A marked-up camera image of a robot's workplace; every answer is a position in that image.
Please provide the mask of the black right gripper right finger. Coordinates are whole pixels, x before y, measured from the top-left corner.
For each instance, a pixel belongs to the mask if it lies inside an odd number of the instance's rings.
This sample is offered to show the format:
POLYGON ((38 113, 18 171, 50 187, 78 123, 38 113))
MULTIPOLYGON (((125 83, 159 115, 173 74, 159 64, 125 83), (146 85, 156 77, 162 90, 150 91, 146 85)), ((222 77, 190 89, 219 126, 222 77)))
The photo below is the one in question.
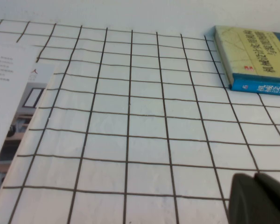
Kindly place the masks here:
POLYGON ((274 207, 280 212, 280 182, 264 173, 255 174, 254 179, 265 191, 274 207))

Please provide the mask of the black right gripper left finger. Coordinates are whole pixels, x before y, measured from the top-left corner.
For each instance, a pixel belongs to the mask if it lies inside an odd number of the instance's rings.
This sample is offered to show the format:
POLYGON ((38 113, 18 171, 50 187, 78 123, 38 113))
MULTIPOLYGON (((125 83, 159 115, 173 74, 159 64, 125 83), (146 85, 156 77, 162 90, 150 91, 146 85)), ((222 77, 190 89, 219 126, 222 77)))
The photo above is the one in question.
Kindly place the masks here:
POLYGON ((238 173, 232 178, 228 207, 230 224, 256 224, 263 190, 249 175, 238 173))

